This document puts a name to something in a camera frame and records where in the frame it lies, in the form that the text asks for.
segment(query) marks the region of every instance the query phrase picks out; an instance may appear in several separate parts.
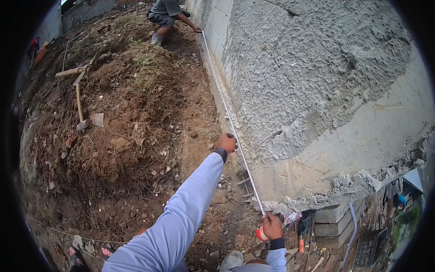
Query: rubber boot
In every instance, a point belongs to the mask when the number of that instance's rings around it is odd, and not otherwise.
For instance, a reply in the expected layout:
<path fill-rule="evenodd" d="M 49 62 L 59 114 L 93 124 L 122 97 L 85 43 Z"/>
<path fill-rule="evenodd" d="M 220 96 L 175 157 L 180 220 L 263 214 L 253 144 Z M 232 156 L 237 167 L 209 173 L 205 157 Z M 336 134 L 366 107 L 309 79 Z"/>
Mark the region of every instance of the rubber boot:
<path fill-rule="evenodd" d="M 219 268 L 219 272 L 225 272 L 234 267 L 239 267 L 242 265 L 243 253 L 238 250 L 233 250 L 225 256 L 223 262 L 221 263 L 221 268 Z"/>
<path fill-rule="evenodd" d="M 153 36 L 151 37 L 151 44 L 161 46 L 163 38 L 164 36 L 159 35 L 157 33 L 153 33 Z"/>

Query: white hose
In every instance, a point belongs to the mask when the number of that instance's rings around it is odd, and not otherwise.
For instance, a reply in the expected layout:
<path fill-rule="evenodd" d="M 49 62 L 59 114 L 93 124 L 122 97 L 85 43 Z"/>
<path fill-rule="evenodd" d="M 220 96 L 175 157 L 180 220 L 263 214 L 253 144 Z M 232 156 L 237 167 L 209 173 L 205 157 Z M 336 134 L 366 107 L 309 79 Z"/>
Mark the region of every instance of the white hose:
<path fill-rule="evenodd" d="M 355 216 L 355 212 L 354 212 L 354 210 L 353 210 L 352 202 L 349 202 L 349 209 L 351 210 L 352 219 L 353 219 L 353 221 L 354 221 L 354 233 L 352 234 L 352 238 L 351 238 L 351 240 L 349 241 L 348 248 L 346 249 L 345 258 L 344 258 L 344 260 L 343 260 L 343 263 L 341 264 L 340 271 L 343 271 L 343 267 L 345 266 L 345 263 L 346 263 L 346 258 L 348 257 L 349 249 L 350 249 L 350 247 L 351 247 L 351 245 L 352 245 L 353 239 L 355 238 L 356 229 L 357 229 L 357 225 L 356 225 L 356 216 Z"/>
<path fill-rule="evenodd" d="M 224 103 L 224 107 L 225 107 L 225 110 L 227 112 L 228 119 L 230 119 L 230 124 L 231 124 L 231 128 L 233 129 L 234 137 L 236 137 L 236 139 L 238 139 L 236 129 L 234 128 L 234 125 L 233 125 L 233 120 L 231 119 L 230 111 L 228 110 L 227 103 L 225 103 L 224 94 L 222 93 L 221 86 L 218 82 L 218 76 L 216 75 L 216 71 L 214 70 L 213 60 L 211 59 L 210 51 L 208 50 L 207 41 L 205 40 L 204 30 L 202 31 L 202 37 L 204 37 L 205 48 L 207 48 L 208 57 L 210 58 L 211 69 L 213 70 L 214 79 L 216 80 L 217 88 L 219 89 L 219 93 L 221 94 L 222 102 Z M 243 158 L 243 162 L 244 162 L 245 167 L 246 167 L 246 172 L 248 172 L 249 180 L 251 181 L 251 185 L 252 185 L 252 188 L 254 190 L 255 197 L 257 198 L 258 204 L 260 205 L 261 213 L 263 215 L 266 215 L 266 213 L 264 212 L 264 209 L 263 209 L 263 205 L 261 204 L 260 197 L 258 196 L 257 188 L 255 187 L 254 179 L 252 178 L 251 171 L 249 171 L 248 163 L 246 162 L 246 158 L 244 156 L 243 149 L 242 149 L 240 142 L 239 142 L 239 149 L 240 149 L 240 154 L 242 155 L 242 158 Z"/>

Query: light blue long sleeve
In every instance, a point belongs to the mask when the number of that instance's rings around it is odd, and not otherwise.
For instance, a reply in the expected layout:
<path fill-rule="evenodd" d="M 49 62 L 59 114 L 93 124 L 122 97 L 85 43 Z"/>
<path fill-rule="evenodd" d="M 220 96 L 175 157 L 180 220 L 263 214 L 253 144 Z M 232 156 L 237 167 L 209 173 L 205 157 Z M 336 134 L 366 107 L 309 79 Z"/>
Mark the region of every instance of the light blue long sleeve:
<path fill-rule="evenodd" d="M 102 271 L 174 271 L 198 231 L 223 168 L 222 157 L 211 153 L 169 199 L 156 223 L 118 248 Z"/>

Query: hand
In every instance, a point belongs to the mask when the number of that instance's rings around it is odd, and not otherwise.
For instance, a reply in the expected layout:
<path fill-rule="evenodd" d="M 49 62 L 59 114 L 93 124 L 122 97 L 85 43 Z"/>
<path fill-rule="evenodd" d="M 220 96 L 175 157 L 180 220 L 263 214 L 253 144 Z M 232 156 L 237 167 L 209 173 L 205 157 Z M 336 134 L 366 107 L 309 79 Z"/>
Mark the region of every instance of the hand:
<path fill-rule="evenodd" d="M 271 212 L 267 212 L 262 217 L 264 235 L 270 240 L 282 238 L 282 224 L 279 217 L 273 215 Z"/>
<path fill-rule="evenodd" d="M 192 26 L 192 29 L 195 33 L 202 33 L 202 29 L 199 26 Z"/>
<path fill-rule="evenodd" d="M 228 155 L 234 152 L 234 149 L 238 148 L 236 143 L 237 143 L 237 139 L 234 138 L 233 134 L 225 133 L 222 134 L 222 136 L 219 138 L 219 141 L 217 142 L 217 147 L 225 149 Z"/>

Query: crouching man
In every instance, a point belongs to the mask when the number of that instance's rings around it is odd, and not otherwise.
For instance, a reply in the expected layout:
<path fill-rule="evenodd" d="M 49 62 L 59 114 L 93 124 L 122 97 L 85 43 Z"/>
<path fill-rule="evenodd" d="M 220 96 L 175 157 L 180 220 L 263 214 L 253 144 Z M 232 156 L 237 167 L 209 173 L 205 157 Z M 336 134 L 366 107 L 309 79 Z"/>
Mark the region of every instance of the crouching man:
<path fill-rule="evenodd" d="M 153 33 L 151 38 L 153 45 L 161 45 L 166 33 L 174 27 L 175 20 L 180 20 L 190 26 L 195 33 L 202 32 L 201 28 L 188 19 L 190 13 L 180 8 L 178 0 L 157 0 L 153 7 L 148 10 L 147 16 L 150 22 L 160 25 L 159 30 Z"/>

